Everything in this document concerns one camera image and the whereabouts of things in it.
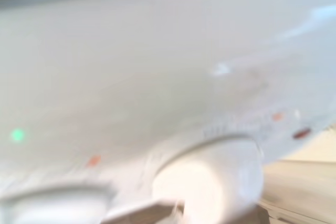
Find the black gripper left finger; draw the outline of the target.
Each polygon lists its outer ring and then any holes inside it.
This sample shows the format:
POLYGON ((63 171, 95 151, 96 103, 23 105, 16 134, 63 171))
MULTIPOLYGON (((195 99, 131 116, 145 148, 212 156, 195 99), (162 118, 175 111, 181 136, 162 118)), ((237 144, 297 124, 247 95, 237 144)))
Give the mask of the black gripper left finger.
POLYGON ((179 218, 183 215, 184 201, 154 200, 113 209, 101 223, 160 223, 167 218, 179 218))

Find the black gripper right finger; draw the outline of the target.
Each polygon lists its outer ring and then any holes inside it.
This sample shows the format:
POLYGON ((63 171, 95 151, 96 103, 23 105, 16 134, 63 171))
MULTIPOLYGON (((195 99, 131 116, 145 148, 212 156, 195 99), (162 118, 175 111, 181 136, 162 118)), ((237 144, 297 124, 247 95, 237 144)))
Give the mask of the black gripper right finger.
POLYGON ((256 208, 257 218, 259 224, 270 224, 270 217, 267 209, 257 206, 256 208))

